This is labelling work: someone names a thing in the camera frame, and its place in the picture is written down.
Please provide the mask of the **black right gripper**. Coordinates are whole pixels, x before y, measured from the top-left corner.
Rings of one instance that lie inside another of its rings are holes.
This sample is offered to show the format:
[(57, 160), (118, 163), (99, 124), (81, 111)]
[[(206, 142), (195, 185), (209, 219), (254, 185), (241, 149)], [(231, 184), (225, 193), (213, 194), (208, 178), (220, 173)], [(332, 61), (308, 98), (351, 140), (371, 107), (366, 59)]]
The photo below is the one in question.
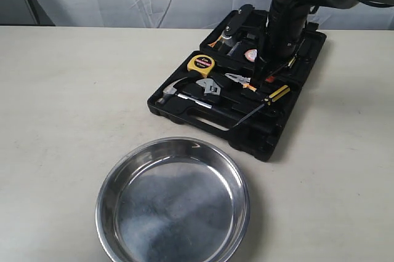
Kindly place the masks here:
[(260, 87), (263, 81), (293, 56), (308, 17), (308, 6), (296, 4), (286, 7), (272, 3), (268, 24), (257, 48), (251, 84)]

